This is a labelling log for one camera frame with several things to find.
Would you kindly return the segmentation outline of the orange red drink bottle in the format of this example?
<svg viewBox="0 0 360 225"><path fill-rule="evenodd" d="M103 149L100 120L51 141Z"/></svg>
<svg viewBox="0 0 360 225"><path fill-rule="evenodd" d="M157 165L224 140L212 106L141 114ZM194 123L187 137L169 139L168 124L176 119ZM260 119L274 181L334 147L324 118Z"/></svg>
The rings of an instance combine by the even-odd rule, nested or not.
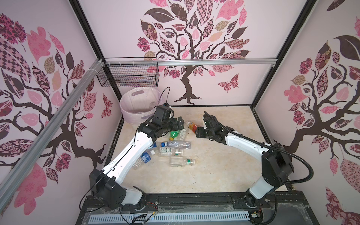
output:
<svg viewBox="0 0 360 225"><path fill-rule="evenodd" d="M192 131L194 134L197 132L198 125L194 122L187 122L187 126L189 127L189 130Z"/></svg>

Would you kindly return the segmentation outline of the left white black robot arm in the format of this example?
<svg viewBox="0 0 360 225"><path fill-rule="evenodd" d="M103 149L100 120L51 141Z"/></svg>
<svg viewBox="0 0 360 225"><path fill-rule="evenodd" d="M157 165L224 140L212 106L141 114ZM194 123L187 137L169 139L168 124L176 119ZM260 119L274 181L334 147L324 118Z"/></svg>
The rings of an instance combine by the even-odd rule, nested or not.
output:
<svg viewBox="0 0 360 225"><path fill-rule="evenodd" d="M101 170L94 169L90 173L90 194L112 210L123 204L139 204L142 207L145 193L136 187L122 186L127 173L158 138L183 128L184 120L174 117L168 103L156 106L154 114L139 125L124 150Z"/></svg>

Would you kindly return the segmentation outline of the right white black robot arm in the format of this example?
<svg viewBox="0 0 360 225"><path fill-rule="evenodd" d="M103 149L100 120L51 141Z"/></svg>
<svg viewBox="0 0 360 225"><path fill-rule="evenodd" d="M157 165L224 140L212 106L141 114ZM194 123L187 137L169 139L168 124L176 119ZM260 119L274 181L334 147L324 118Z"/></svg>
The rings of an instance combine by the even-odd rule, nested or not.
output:
<svg viewBox="0 0 360 225"><path fill-rule="evenodd" d="M279 145L256 142L221 125L215 116L204 112L203 126L196 129L197 138L205 138L239 149L261 162L261 177L246 191L247 207L255 208L265 195L272 193L294 172L291 157Z"/></svg>

